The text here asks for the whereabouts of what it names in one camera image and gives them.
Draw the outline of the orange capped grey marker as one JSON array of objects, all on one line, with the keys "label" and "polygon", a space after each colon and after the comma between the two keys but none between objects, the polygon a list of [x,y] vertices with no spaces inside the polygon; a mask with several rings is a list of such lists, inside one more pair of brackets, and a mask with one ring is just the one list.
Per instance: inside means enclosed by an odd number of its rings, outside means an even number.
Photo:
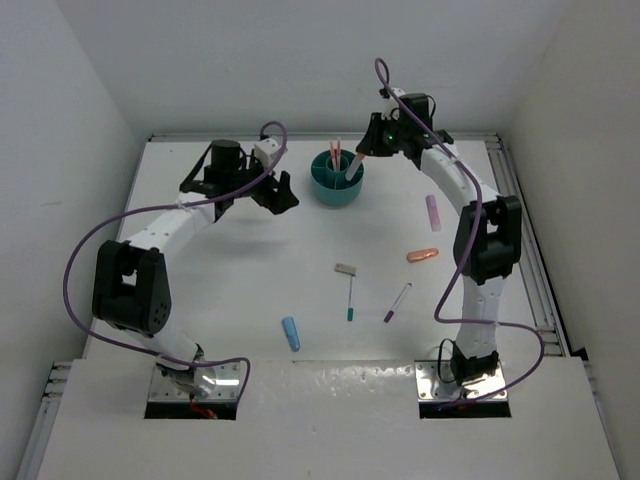
[{"label": "orange capped grey marker", "polygon": [[356,153],[352,162],[350,163],[346,174],[345,174],[345,180],[347,182],[351,181],[353,179],[353,177],[355,176],[356,172],[358,171],[360,165],[362,164],[363,160],[365,158],[364,154],[361,153]]}]

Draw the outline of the pink pen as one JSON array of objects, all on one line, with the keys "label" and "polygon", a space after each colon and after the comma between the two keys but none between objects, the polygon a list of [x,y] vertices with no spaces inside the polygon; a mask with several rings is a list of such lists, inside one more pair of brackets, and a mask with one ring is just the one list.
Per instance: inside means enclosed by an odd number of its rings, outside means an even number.
[{"label": "pink pen", "polygon": [[335,171],[341,170],[341,139],[338,138],[336,140],[336,144],[333,147],[333,155],[334,155],[334,169]]},{"label": "pink pen", "polygon": [[339,160],[336,155],[336,149],[334,146],[334,142],[330,141],[330,156],[331,156],[331,164],[333,171],[339,171]]}]

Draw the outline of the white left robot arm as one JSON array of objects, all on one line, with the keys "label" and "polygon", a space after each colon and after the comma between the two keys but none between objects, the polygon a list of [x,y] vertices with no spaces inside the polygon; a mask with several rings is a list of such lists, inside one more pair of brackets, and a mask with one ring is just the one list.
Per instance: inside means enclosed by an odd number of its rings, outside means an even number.
[{"label": "white left robot arm", "polygon": [[174,371],[203,355],[170,318],[168,265],[203,229],[219,221],[238,198],[279,215],[298,205],[288,172],[274,175],[279,143],[261,136],[251,151],[233,140],[212,141],[179,185],[174,207],[122,242],[107,241],[97,254],[92,312],[122,330]]}]

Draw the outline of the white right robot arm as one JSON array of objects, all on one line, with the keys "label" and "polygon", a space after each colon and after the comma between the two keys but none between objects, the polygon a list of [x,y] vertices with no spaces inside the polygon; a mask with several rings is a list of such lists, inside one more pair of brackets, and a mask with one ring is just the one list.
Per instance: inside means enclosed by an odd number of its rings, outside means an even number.
[{"label": "white right robot arm", "polygon": [[498,366],[499,302],[521,257],[521,203],[486,185],[462,160],[452,137],[433,130],[429,95],[395,89],[381,96],[385,107],[371,115],[357,154],[403,154],[440,188],[459,216],[453,255],[464,297],[450,369],[453,381],[462,385]]}]

